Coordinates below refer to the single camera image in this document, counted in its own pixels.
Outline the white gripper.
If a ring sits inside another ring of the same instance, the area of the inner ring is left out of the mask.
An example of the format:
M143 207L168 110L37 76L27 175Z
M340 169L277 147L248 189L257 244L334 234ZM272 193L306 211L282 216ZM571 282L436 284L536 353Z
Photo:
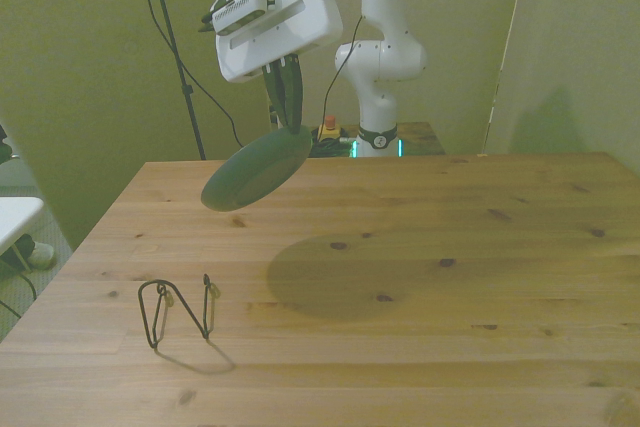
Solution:
M263 68L280 124L298 134L303 81L297 55L338 40L342 31L335 0L275 0L264 15L233 33L216 36L219 68L227 81L236 83L259 76ZM280 58L280 64L271 63Z

